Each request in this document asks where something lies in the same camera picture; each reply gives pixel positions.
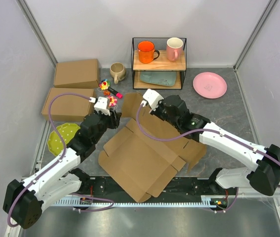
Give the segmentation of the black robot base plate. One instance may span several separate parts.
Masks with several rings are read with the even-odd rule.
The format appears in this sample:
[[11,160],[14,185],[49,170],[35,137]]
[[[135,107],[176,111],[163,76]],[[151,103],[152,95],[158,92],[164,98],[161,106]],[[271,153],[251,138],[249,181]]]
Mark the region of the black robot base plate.
[[159,178],[148,183],[129,178],[116,182],[109,176],[96,176],[83,181],[78,193],[114,202],[189,202],[200,201],[201,196],[232,196],[236,188],[225,190],[212,178]]

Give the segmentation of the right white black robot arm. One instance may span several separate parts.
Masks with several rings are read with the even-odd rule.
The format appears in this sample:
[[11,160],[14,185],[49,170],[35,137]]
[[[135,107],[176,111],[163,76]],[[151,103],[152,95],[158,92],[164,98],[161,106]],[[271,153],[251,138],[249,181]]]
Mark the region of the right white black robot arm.
[[244,164],[244,168],[218,168],[208,181],[209,191],[220,194],[232,187],[252,187],[272,196],[280,187],[280,147],[264,147],[241,139],[217,126],[209,119],[191,113],[178,95],[163,98],[154,90],[143,96],[150,114],[168,122],[181,137],[214,147]]

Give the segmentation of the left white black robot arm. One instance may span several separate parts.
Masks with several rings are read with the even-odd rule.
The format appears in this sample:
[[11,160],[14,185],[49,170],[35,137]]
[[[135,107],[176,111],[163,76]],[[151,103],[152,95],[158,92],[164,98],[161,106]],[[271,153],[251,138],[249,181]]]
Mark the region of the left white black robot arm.
[[11,181],[3,203],[8,225],[27,229],[64,196],[76,192],[86,194],[90,189],[90,177],[78,165],[95,151],[107,129],[118,128],[120,118],[121,113],[113,109],[108,115],[88,114],[70,142],[61,141],[62,151],[54,160],[23,181]]

